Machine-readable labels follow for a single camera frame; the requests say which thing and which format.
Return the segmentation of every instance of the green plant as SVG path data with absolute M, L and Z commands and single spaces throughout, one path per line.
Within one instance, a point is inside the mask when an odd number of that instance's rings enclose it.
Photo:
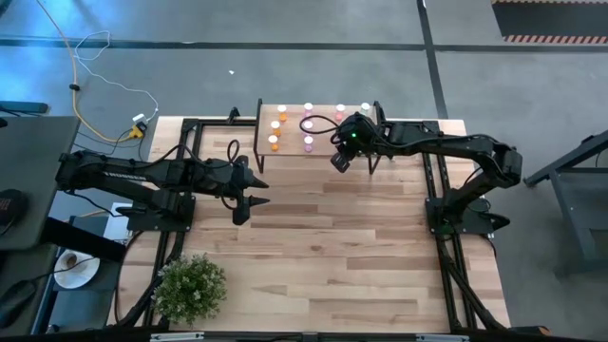
M 192 326 L 197 318 L 213 318 L 226 299 L 224 271 L 207 256 L 181 257 L 162 267 L 159 276 L 154 308 L 171 322 Z

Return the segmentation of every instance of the wooden board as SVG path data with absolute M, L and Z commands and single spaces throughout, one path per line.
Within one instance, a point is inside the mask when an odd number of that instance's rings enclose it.
M 181 121 L 159 118 L 150 160 L 177 144 Z M 440 125 L 447 134 L 466 133 L 462 121 Z M 253 162 L 254 134 L 249 127 L 205 128 L 200 156 L 225 159 L 232 139 L 240 140 L 241 153 Z M 472 163 L 446 161 L 452 186 L 460 186 L 473 170 Z M 216 319 L 197 321 L 195 329 L 448 331 L 435 242 L 425 224 L 427 189 L 420 155 L 383 159 L 371 177 L 366 160 L 353 161 L 349 171 L 340 174 L 326 157 L 270 158 L 266 172 L 256 174 L 271 188 L 247 193 L 271 202 L 255 207 L 243 226 L 232 225 L 231 213 L 219 200 L 197 196 L 193 230 L 183 251 L 207 253 L 224 268 L 228 300 Z M 158 233 L 142 234 L 126 258 L 120 280 L 121 315 L 151 277 L 158 238 Z M 462 236 L 462 241 L 472 288 L 508 326 L 492 248 L 480 237 Z M 460 292 L 455 295 L 465 323 Z
M 278 104 L 263 104 L 259 110 L 259 130 L 257 133 L 257 153 L 260 156 L 332 156 L 335 147 L 330 143 L 333 132 L 313 135 L 313 151 L 304 151 L 304 137 L 299 125 L 304 119 L 304 104 L 285 104 L 287 106 L 287 121 L 280 123 L 280 137 L 278 138 L 278 151 L 271 150 L 268 137 L 273 135 L 270 123 L 278 121 Z M 344 119 L 360 110 L 359 105 L 347 105 L 344 110 Z M 316 104 L 313 107 L 313 115 L 322 115 L 335 121 L 335 105 Z M 375 108 L 372 106 L 368 111 L 370 119 L 376 122 Z M 332 128 L 333 125 L 325 120 L 313 118 L 311 131 L 321 131 Z

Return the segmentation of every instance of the concrete floor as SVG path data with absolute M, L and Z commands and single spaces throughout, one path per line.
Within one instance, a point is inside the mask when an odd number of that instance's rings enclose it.
M 504 44 L 489 0 L 426 2 L 435 44 Z M 109 29 L 122 40 L 423 43 L 415 0 L 53 0 L 47 5 L 70 37 Z M 56 36 L 32 0 L 13 0 L 0 17 L 0 38 Z M 525 175 L 606 129 L 605 57 L 437 54 L 449 118 L 464 119 L 469 133 L 517 145 Z M 90 66 L 110 80 L 152 92 L 161 115 L 225 115 L 234 105 L 251 115 L 262 97 L 275 103 L 378 100 L 389 117 L 437 118 L 423 51 L 110 49 Z M 81 112 L 109 136 L 118 136 L 131 117 L 154 108 L 144 95 L 105 85 L 81 67 L 79 72 Z M 0 47 L 0 75 L 0 100 L 45 102 L 51 115 L 71 115 L 71 70 L 64 48 Z M 77 143 L 108 150 L 82 136 Z M 146 140 L 142 153 L 148 149 Z M 136 158 L 137 149 L 123 148 L 115 155 Z M 87 193 L 104 206 L 117 200 Z M 553 274 L 575 251 L 550 184 L 495 190 L 488 198 L 493 211 L 512 220 L 496 238 L 512 324 L 608 340 L 608 275 L 557 279 Z M 58 195 L 51 214 L 64 219 L 93 210 Z

